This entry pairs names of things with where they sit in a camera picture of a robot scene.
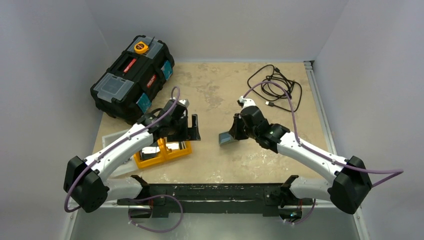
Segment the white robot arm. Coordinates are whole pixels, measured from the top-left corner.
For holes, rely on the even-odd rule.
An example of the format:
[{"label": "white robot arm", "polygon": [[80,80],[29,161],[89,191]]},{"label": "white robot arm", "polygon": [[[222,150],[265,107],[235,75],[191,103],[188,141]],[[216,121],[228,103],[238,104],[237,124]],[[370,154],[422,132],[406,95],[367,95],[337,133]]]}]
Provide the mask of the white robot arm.
[{"label": "white robot arm", "polygon": [[289,188],[293,198],[331,201],[345,213],[356,212],[372,188],[371,180],[367,173],[351,170],[344,165],[365,169],[361,159],[353,156],[347,160],[333,155],[298,138],[295,132],[280,124],[268,123],[252,99],[240,97],[237,102],[242,110],[234,115],[229,131],[235,140],[252,138],[262,148],[288,156],[324,178],[290,177],[285,182],[285,187]]},{"label": "white robot arm", "polygon": [[134,199],[147,184],[138,176],[111,179],[109,176],[137,151],[150,146],[159,138],[169,142],[200,140],[197,115],[191,116],[192,127],[188,127],[187,99],[170,99],[158,115],[144,114],[131,129],[93,155],[69,160],[63,189],[87,213],[99,208],[104,202],[118,199]]}]

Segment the tan work surface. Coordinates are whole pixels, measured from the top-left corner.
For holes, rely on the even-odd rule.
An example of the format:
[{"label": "tan work surface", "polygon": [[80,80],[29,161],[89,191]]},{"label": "tan work surface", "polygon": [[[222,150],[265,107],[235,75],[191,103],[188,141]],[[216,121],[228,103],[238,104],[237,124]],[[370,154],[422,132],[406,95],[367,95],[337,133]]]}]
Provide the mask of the tan work surface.
[{"label": "tan work surface", "polygon": [[[173,75],[153,100],[151,109],[162,108],[169,100],[173,86],[181,89],[181,99],[188,99],[188,113],[198,115],[201,141],[192,141],[193,153],[174,161],[132,172],[148,183],[283,183],[290,175],[307,178],[320,176],[291,159],[261,148],[253,139],[220,146],[218,135],[228,131],[233,124],[234,113],[241,108],[237,99],[249,89],[246,81],[264,63],[176,63]],[[275,63],[283,75],[302,85],[303,95],[295,113],[299,136],[327,149],[318,111],[311,92],[304,64]],[[264,69],[251,80],[251,85],[263,80],[272,72]],[[292,94],[296,106],[299,87]],[[289,112],[265,105],[265,100],[254,92],[248,95],[260,108],[270,123],[281,124],[293,130]],[[276,102],[289,108],[287,100]],[[94,152],[102,149],[102,136],[129,129],[123,120],[103,114],[94,145]]]}]

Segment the gray wall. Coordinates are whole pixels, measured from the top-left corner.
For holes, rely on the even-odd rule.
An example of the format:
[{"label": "gray wall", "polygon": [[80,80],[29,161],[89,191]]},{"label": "gray wall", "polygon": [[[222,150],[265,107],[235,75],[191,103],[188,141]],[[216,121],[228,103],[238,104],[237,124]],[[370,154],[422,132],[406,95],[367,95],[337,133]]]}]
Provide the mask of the gray wall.
[{"label": "gray wall", "polygon": [[350,0],[314,64],[338,153],[405,170],[363,203],[375,240],[424,236],[423,12],[420,0]]},{"label": "gray wall", "polygon": [[1,1],[1,239],[59,239],[66,164],[93,150],[89,88],[111,61],[84,1]]},{"label": "gray wall", "polygon": [[112,54],[156,36],[180,61],[314,59],[348,0],[87,0]]}]

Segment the purple cable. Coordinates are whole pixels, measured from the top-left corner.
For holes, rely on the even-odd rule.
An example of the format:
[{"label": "purple cable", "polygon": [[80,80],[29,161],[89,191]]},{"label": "purple cable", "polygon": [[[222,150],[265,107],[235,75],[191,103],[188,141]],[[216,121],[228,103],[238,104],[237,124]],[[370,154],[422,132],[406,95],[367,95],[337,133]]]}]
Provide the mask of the purple cable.
[{"label": "purple cable", "polygon": [[159,234],[167,233],[167,232],[170,232],[170,231],[176,229],[180,225],[181,221],[183,221],[184,213],[183,213],[183,206],[181,205],[181,202],[178,201],[178,199],[176,199],[175,197],[173,197],[171,195],[160,194],[160,195],[155,195],[155,196],[151,196],[151,197],[147,197],[147,198],[143,198],[143,199],[129,199],[129,200],[132,201],[132,202],[143,202],[143,201],[147,201],[147,200],[150,200],[150,199],[156,199],[156,198],[159,198],[159,197],[171,198],[179,206],[179,210],[181,211],[181,215],[179,216],[178,222],[173,227],[170,227],[170,228],[164,229],[164,230],[156,230],[156,229],[151,229],[151,228],[142,226],[142,225],[140,225],[138,223],[133,222],[133,220],[131,219],[130,211],[128,211],[129,223],[131,223],[132,225],[134,225],[134,226],[136,226],[138,228],[141,228],[141,229],[147,230],[149,232],[153,232],[153,233],[159,233]]},{"label": "purple cable", "polygon": [[[148,130],[149,128],[153,127],[154,125],[156,125],[157,123],[159,123],[162,119],[164,119],[168,114],[170,114],[170,112],[172,112],[175,107],[177,106],[177,102],[180,99],[180,88],[177,86],[174,86],[172,88],[171,91],[171,98],[174,97],[174,91],[175,89],[177,89],[177,94],[176,94],[176,98],[175,101],[172,103],[171,107],[162,115],[160,116],[158,119],[156,119],[154,122],[150,123],[149,125],[147,125],[146,127],[142,128],[141,130],[138,130],[136,132],[134,132],[133,134],[130,134],[129,137],[133,138],[138,134],[141,134],[142,132],[144,132],[145,130]],[[115,148],[117,148],[118,146],[120,146],[121,144],[123,144],[124,142],[128,141],[128,138],[123,138],[120,141],[116,142],[115,144],[113,144],[112,146],[110,146],[109,148],[107,148],[104,152],[102,152],[97,159],[101,160],[106,154],[110,153],[112,150],[114,150]],[[74,191],[75,187],[77,186],[78,182],[83,178],[84,174],[91,169],[95,164],[97,163],[97,161],[93,161],[92,163],[90,163],[79,175],[78,177],[76,177],[75,181],[73,181],[72,185],[70,186],[67,194],[66,194],[66,198],[65,198],[65,203],[64,203],[64,210],[67,213],[72,213],[76,210],[78,210],[79,208],[81,208],[81,206],[77,206],[73,209],[69,209],[68,208],[68,204],[69,204],[69,199],[71,198],[71,194]]]}]

